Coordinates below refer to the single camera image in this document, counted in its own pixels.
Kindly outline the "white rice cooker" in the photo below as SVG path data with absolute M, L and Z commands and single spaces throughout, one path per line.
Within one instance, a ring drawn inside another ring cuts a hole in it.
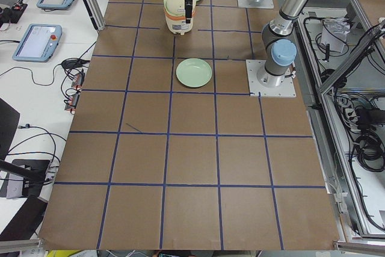
M 184 9 L 184 2 L 185 0 L 164 0 L 164 6 L 167 7 L 167 10 L 172 12 L 172 13 L 177 13 L 177 12 L 185 12 Z M 189 32 L 192 30 L 193 23 L 194 23 L 194 15 L 195 15 L 195 7 L 196 7 L 196 1 L 192 0 L 192 8 L 193 8 L 193 13 L 192 13 L 192 18 L 191 18 L 191 23 L 186 23 L 185 20 L 171 20 L 166 17 L 166 23 L 168 26 L 168 29 L 173 33 L 173 34 L 181 34 L 184 35 L 185 33 Z

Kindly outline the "aluminium side frame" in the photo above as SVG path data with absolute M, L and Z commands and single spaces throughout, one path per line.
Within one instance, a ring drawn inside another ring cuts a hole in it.
M 350 25 L 342 53 L 320 45 L 322 20 L 338 17 Z M 297 31 L 345 237 L 383 243 L 384 0 L 310 0 Z

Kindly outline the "black monitor stand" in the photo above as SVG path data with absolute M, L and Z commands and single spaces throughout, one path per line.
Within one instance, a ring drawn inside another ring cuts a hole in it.
M 50 164 L 47 159 L 14 159 L 6 162 L 19 119 L 19 112 L 1 100 L 1 171 L 6 172 L 1 185 L 1 197 L 7 199 L 39 196 Z

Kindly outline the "lower teach pendant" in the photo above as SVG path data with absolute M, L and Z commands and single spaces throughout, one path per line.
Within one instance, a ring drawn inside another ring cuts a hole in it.
M 61 25 L 30 24 L 12 59 L 14 61 L 47 62 L 53 56 L 62 32 Z

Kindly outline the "crumpled white paper bag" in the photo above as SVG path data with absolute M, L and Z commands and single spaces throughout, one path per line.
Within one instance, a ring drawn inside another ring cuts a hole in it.
M 342 53 L 347 44 L 347 35 L 350 33 L 350 25 L 344 17 L 325 18 L 322 20 L 322 34 L 320 45 L 329 47 L 330 51 Z

